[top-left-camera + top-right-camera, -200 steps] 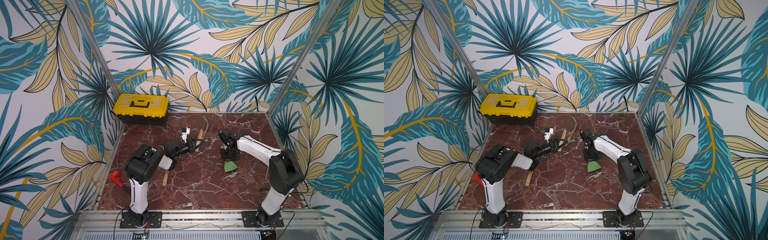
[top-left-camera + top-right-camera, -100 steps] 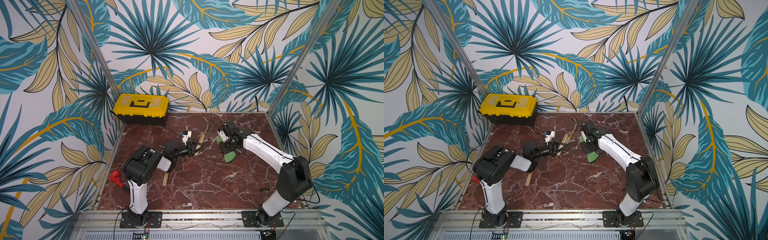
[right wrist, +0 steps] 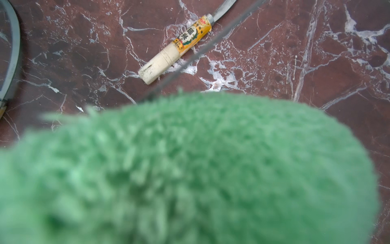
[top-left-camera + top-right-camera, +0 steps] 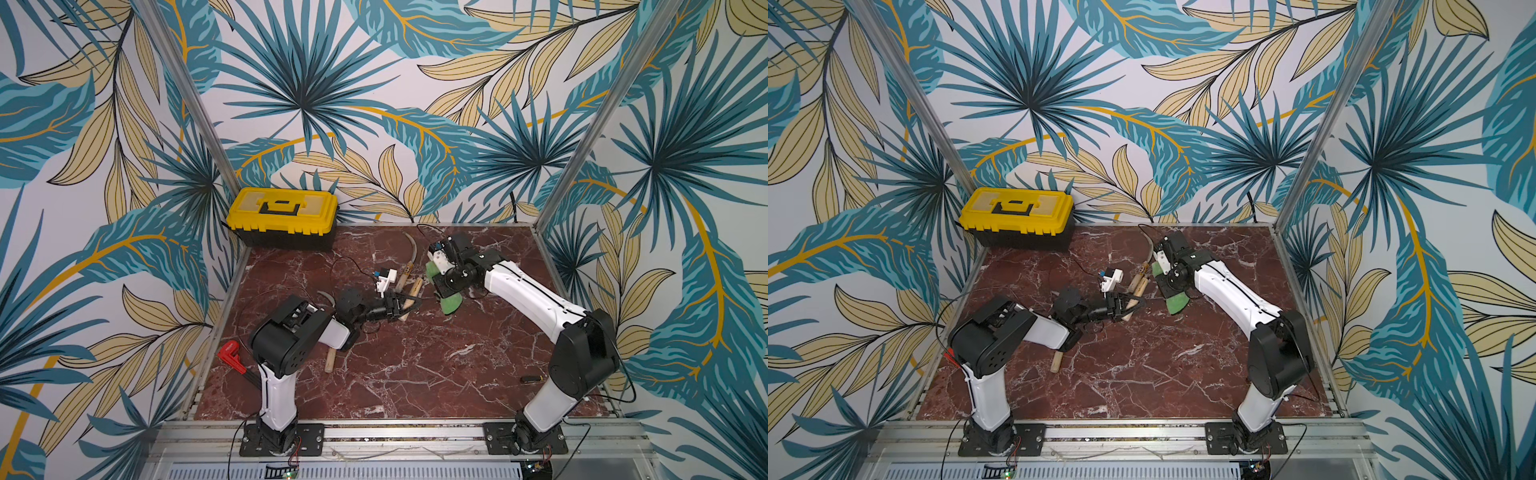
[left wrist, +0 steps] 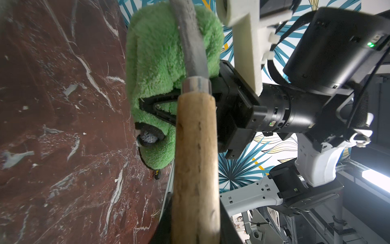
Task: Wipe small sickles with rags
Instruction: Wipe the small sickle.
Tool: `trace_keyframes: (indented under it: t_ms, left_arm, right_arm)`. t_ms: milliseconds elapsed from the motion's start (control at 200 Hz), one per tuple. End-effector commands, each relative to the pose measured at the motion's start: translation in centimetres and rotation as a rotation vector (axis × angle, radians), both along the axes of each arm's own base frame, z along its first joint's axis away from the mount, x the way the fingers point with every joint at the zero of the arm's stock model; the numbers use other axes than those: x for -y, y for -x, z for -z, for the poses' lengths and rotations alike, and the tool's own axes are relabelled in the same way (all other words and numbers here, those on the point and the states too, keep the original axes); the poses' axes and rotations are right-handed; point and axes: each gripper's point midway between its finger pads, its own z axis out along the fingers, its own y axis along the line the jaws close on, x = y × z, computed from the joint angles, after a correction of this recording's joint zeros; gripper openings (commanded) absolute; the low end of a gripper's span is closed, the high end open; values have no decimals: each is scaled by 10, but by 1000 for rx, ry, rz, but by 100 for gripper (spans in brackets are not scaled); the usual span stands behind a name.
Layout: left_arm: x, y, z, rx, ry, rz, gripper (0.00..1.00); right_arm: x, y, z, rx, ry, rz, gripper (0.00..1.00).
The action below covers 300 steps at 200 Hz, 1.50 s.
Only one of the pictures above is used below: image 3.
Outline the green rag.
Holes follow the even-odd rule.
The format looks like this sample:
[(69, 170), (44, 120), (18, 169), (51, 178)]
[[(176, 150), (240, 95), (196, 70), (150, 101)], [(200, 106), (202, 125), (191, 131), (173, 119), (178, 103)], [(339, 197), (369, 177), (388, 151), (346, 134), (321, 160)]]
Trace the green rag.
[(184, 93), (87, 115), (1, 150), (3, 244), (367, 244), (369, 154), (321, 110)]

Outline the sickle labelled handle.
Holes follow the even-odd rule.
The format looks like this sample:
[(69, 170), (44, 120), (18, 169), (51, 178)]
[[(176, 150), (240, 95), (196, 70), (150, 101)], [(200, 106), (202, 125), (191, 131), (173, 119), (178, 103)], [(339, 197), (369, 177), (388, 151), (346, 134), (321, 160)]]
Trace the sickle labelled handle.
[(236, 0), (226, 0), (213, 13), (200, 17), (186, 31), (176, 37), (175, 40), (140, 68), (138, 71), (140, 78), (146, 84), (152, 84), (208, 34), (215, 22), (226, 14), (235, 3)]

